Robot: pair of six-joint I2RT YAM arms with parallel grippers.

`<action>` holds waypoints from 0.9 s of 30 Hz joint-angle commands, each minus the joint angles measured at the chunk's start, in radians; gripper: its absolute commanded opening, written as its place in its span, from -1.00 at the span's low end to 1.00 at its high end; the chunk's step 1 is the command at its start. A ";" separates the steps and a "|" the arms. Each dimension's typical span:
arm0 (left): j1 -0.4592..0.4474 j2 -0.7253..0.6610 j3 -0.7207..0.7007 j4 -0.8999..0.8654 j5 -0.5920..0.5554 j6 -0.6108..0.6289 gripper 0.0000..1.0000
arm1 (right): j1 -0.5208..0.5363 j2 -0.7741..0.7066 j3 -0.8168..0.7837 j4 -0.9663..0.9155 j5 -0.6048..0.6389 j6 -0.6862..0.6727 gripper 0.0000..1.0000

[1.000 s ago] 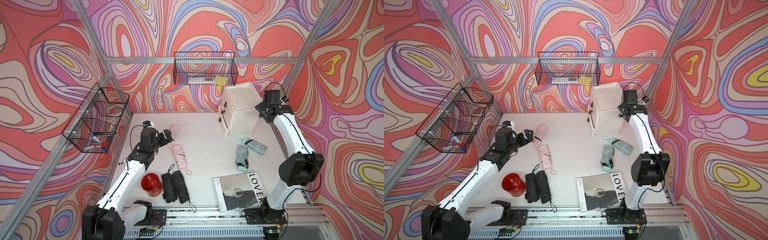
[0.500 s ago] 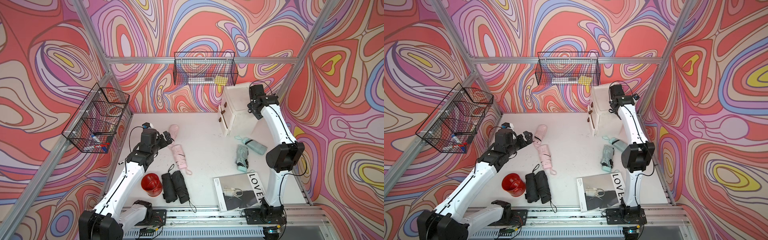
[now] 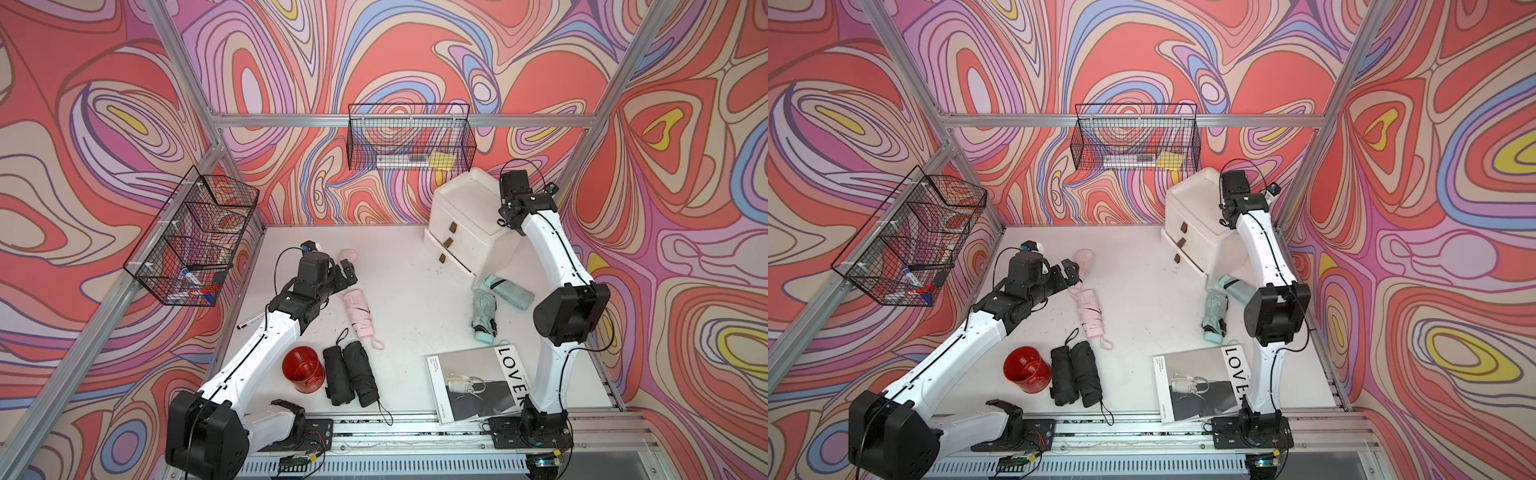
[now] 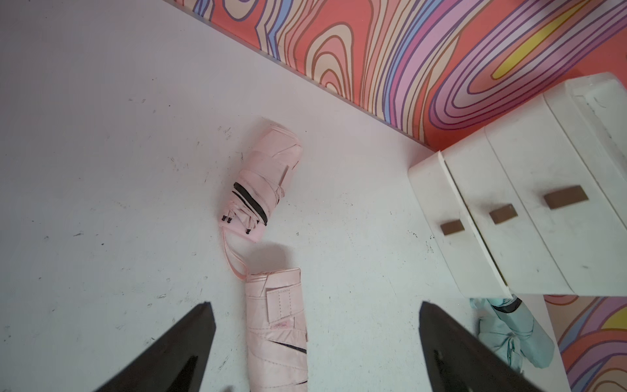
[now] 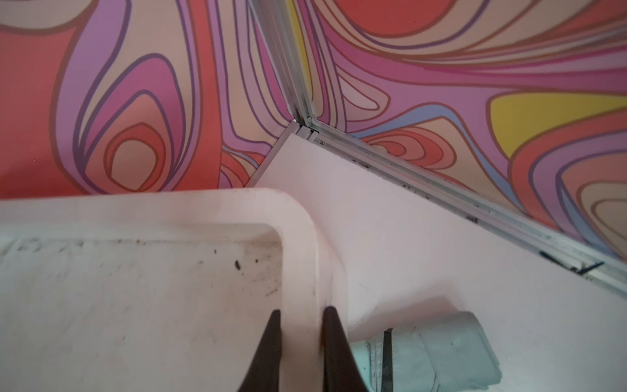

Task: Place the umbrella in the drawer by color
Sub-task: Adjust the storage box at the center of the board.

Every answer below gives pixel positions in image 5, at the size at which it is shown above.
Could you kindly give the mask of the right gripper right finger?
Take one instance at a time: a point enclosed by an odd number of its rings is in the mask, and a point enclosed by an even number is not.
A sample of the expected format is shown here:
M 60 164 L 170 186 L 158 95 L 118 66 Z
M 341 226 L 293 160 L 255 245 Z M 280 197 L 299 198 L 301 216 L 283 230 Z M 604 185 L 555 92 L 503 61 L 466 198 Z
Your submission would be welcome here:
M 321 346 L 323 349 L 324 392 L 366 392 L 349 347 L 338 311 L 328 306 L 323 312 Z

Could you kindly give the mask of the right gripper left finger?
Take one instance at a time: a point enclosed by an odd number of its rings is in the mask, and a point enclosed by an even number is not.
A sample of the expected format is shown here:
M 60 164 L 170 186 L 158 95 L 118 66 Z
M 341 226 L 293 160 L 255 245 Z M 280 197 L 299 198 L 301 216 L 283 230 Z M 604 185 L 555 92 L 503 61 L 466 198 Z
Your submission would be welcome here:
M 281 311 L 274 310 L 238 392 L 279 392 L 281 358 Z

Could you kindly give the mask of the mint green umbrella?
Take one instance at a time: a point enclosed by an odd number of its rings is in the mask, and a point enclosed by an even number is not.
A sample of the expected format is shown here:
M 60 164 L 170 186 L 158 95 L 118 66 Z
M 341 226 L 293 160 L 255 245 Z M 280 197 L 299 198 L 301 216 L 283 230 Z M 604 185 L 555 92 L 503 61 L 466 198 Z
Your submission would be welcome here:
M 501 382 L 482 325 L 464 311 L 396 328 L 349 344 L 369 391 L 473 391 Z

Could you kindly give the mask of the white plastic drawer cabinet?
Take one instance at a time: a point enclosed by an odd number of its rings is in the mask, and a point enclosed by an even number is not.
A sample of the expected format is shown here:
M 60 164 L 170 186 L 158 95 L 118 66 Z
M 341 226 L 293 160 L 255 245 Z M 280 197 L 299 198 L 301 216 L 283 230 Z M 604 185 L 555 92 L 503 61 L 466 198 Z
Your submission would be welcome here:
M 1 204 L 4 391 L 235 391 L 281 311 L 279 390 L 323 388 L 346 270 L 276 189 Z

